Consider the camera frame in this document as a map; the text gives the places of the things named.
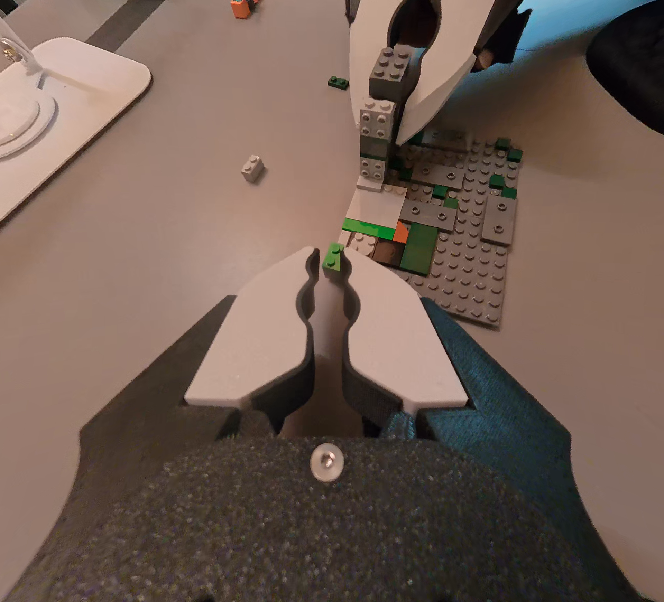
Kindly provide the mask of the black mesh chair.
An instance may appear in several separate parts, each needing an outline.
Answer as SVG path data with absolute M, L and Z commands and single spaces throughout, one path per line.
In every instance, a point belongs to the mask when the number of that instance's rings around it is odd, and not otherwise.
M 663 0 L 616 17 L 593 38 L 585 59 L 622 107 L 663 133 Z

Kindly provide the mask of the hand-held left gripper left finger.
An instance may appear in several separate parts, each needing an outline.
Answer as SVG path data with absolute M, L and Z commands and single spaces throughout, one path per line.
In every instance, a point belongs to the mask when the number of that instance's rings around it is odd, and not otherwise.
M 313 393 L 319 263 L 319 249 L 304 247 L 245 284 L 184 395 L 188 405 L 258 410 L 281 431 Z

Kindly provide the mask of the white flat stand base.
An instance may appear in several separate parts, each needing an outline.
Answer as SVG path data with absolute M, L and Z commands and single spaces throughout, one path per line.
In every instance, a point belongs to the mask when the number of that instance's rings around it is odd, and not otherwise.
M 70 37 L 31 51 L 43 69 L 40 81 L 15 63 L 1 73 L 1 95 L 27 92 L 39 105 L 33 125 L 1 144 L 1 219 L 101 134 L 151 83 L 134 60 Z

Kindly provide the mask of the small green toy brick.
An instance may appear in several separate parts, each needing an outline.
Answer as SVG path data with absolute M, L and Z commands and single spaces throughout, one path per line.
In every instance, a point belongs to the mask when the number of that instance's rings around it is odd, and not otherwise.
M 343 250 L 343 244 L 331 242 L 321 264 L 324 276 L 334 283 L 340 283 L 343 278 L 341 263 Z

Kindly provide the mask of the dark grey square toy brick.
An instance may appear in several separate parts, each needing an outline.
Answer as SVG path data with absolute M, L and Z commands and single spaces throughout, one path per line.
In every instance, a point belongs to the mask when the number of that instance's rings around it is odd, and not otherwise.
M 382 49 L 370 74 L 369 96 L 374 100 L 405 100 L 413 55 L 414 48 L 409 45 Z

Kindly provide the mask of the grey toy brick baseplate build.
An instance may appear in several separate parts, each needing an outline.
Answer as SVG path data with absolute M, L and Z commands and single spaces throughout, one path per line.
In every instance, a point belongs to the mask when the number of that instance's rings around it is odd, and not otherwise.
M 523 152 L 509 138 L 425 128 L 387 163 L 361 157 L 338 243 L 448 313 L 496 329 Z

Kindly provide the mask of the white round stand foot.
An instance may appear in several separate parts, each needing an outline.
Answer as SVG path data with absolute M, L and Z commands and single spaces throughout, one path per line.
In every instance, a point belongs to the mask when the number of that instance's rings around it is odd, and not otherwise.
M 1 76 L 1 158 L 35 142 L 51 123 L 56 101 L 44 92 L 45 69 L 1 20 L 1 52 L 12 63 Z

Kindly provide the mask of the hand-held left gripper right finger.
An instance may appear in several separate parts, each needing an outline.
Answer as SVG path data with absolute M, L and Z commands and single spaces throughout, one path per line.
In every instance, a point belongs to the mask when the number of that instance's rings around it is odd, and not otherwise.
M 419 294 L 392 271 L 343 251 L 343 395 L 369 422 L 464 407 L 468 395 Z

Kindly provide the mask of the grey desk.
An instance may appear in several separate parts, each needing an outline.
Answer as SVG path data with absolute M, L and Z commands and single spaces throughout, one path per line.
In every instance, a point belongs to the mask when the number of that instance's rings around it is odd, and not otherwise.
M 224 296 L 324 254 L 357 144 L 344 0 L 164 0 L 118 47 L 154 80 L 1 229 L 1 596 L 71 489 L 79 430 Z M 510 66 L 443 111 L 524 151 L 499 331 L 463 327 L 572 434 L 584 503 L 663 600 L 663 137 L 586 70 L 649 0 L 528 0 Z M 242 176 L 251 155 L 264 172 Z

